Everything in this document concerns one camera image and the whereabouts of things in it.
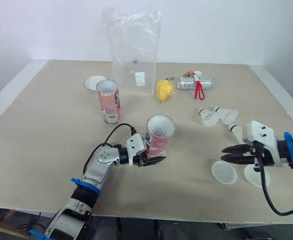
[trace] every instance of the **black wire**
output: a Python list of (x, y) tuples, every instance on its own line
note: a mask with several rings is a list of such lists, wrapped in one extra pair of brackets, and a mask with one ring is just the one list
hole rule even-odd
[(275, 212), (277, 215), (280, 215), (280, 216), (288, 216), (288, 215), (293, 214), (293, 209), (290, 211), (286, 211), (286, 212), (280, 212), (273, 205), (273, 203), (270, 199), (269, 193), (268, 193), (267, 184), (266, 184), (265, 167), (263, 165), (261, 157), (257, 157), (257, 161), (260, 166), (261, 183), (262, 183), (263, 193), (264, 193), (265, 199), (266, 199), (267, 203), (269, 204), (270, 208), (273, 210), (273, 212)]
[(17, 229), (26, 229), (26, 228), (29, 228), (30, 226), (37, 225), (37, 226), (40, 226), (41, 228), (43, 228), (43, 230), (45, 231), (45, 230), (46, 230), (46, 227), (43, 226), (43, 225), (40, 224), (40, 223), (37, 223), (38, 220), (40, 219), (40, 217), (41, 217), (41, 212), (38, 214), (37, 219), (36, 219), (34, 222), (32, 222), (32, 223), (24, 223), (24, 224), (20, 224), (20, 225), (17, 226), (16, 228), (17, 228)]
[(95, 151), (101, 147), (101, 146), (105, 146), (105, 145), (108, 145), (109, 147), (113, 147), (111, 144), (108, 143), (108, 140), (109, 138), (112, 136), (112, 134), (121, 126), (128, 126), (131, 128), (131, 135), (135, 134), (137, 131), (135, 130), (135, 128), (128, 124), (128, 123), (120, 123), (119, 125), (117, 125), (111, 132), (110, 134), (107, 136), (107, 138), (105, 139), (105, 141), (101, 144), (99, 144), (98, 146), (96, 146), (96, 148), (91, 152), (90, 156), (88, 157), (88, 159), (86, 160), (84, 166), (83, 166), (83, 175), (86, 173), (86, 170), (87, 170), (87, 166), (88, 166), (88, 163), (90, 162), (90, 159), (91, 157), (93, 156), (93, 154), (95, 153)]
[(117, 125), (111, 132), (110, 134), (107, 136), (107, 138), (105, 139), (104, 143), (103, 143), (103, 146), (108, 142), (109, 138), (111, 137), (111, 135), (121, 126), (128, 126), (131, 128), (131, 131), (134, 130), (135, 128), (133, 126), (131, 126), (130, 124), (128, 123), (120, 123), (119, 125)]

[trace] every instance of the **white label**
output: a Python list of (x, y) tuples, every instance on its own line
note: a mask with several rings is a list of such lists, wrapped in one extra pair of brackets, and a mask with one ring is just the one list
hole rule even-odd
[(109, 124), (115, 124), (118, 122), (118, 114), (114, 114), (114, 115), (106, 115), (106, 121)]
[(145, 72), (144, 71), (135, 73), (135, 84), (137, 86), (145, 86), (146, 85)]

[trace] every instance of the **white wall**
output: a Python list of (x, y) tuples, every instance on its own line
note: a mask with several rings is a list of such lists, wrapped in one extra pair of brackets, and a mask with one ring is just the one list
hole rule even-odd
[(162, 11), (158, 62), (267, 65), (293, 96), (293, 0), (0, 0), (0, 90), (30, 59), (109, 61), (106, 7)]

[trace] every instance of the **beige table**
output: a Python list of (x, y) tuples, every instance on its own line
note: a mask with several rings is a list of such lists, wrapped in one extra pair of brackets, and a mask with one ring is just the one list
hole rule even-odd
[[(3, 114), (0, 111), (0, 208), (56, 212), (75, 189), (70, 179), (81, 178), (92, 149), (114, 127), (103, 122), (96, 93), (84, 86), (85, 79), (92, 75), (111, 78), (109, 62), (49, 61), (43, 65), (29, 84), (23, 83), (27, 86), (20, 88), (23, 90), (16, 94), (13, 104)], [(293, 215), (281, 217), (272, 212), (262, 189), (245, 180), (243, 166), (235, 166), (238, 180), (233, 185), (213, 178), (211, 166), (221, 157), (221, 150), (237, 142), (227, 126), (218, 123), (205, 128), (198, 116), (198, 108), (215, 105), (238, 109), (237, 125), (244, 127), (256, 120), (283, 138), (284, 131), (293, 134), (288, 109), (247, 65), (159, 63), (156, 79), (179, 76), (191, 69), (214, 77), (214, 87), (206, 91), (203, 101), (194, 100), (192, 91), (179, 91), (159, 106), (152, 97), (120, 92), (123, 123), (132, 124), (143, 134), (150, 116), (164, 114), (173, 119), (176, 131), (163, 162), (148, 167), (113, 168), (94, 214), (293, 223)], [(8, 95), (9, 87), (4, 89)], [(121, 128), (110, 143), (124, 144), (129, 136), (130, 131)], [(283, 211), (293, 208), (293, 170), (267, 170), (274, 204)]]

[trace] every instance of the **floor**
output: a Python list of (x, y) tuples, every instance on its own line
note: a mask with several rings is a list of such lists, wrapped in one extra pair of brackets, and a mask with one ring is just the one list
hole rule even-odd
[[(7, 210), (0, 209), (0, 218)], [(18, 226), (32, 223), (37, 215), (16, 212), (6, 223)], [(41, 216), (38, 220), (43, 226), (50, 223), (50, 218)], [(39, 226), (32, 229), (39, 233)], [(86, 240), (293, 240), (293, 224), (266, 225), (256, 227), (223, 230), (218, 223), (168, 221), (138, 218), (93, 218)], [(21, 240), (20, 237), (0, 232), (0, 240)]]

